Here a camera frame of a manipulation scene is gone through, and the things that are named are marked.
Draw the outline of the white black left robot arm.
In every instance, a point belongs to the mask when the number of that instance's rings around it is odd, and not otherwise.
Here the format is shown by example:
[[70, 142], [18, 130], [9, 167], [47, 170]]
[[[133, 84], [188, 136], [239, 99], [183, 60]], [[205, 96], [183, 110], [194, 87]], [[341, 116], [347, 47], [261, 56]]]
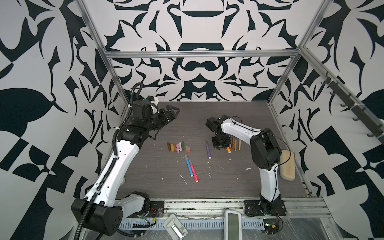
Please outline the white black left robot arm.
[[86, 196], [76, 198], [72, 203], [71, 210], [78, 221], [75, 240], [80, 239], [83, 229], [98, 232], [98, 239], [104, 235], [112, 236], [118, 231], [122, 220], [133, 214], [148, 213], [150, 197], [147, 194], [133, 192], [117, 200], [117, 193], [150, 132], [159, 132], [179, 113], [180, 109], [171, 105], [160, 109], [155, 99], [131, 102], [127, 119], [113, 135], [113, 152], [104, 170]]

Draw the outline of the purple highlighter pen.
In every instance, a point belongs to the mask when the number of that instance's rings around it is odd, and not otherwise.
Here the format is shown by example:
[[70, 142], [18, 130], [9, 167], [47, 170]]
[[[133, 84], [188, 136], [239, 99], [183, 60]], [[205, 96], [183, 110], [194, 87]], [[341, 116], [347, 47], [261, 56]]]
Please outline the purple highlighter pen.
[[206, 150], [207, 150], [208, 159], [211, 159], [212, 158], [211, 150], [210, 150], [209, 143], [207, 141], [206, 141]]

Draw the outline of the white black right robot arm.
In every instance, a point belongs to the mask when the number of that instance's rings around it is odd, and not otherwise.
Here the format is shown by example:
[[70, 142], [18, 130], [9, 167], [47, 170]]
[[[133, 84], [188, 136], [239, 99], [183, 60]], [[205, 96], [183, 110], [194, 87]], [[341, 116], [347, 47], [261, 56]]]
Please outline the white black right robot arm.
[[206, 127], [215, 133], [212, 142], [218, 150], [230, 146], [231, 136], [251, 148], [251, 157], [259, 168], [262, 186], [259, 200], [244, 201], [246, 216], [285, 216], [287, 209], [278, 186], [282, 150], [273, 132], [268, 128], [260, 130], [246, 126], [226, 115], [207, 119]]

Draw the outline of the pink red highlighter pen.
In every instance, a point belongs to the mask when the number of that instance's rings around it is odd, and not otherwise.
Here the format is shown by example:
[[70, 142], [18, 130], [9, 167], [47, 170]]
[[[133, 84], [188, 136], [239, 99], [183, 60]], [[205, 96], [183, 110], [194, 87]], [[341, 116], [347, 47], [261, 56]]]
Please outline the pink red highlighter pen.
[[192, 163], [191, 160], [189, 160], [189, 164], [190, 164], [190, 167], [191, 167], [191, 170], [192, 170], [192, 173], [193, 173], [194, 180], [195, 180], [196, 183], [198, 183], [198, 182], [199, 182], [199, 179], [198, 179], [198, 176], [197, 176], [197, 174], [196, 174], [194, 165], [193, 165], [193, 163]]

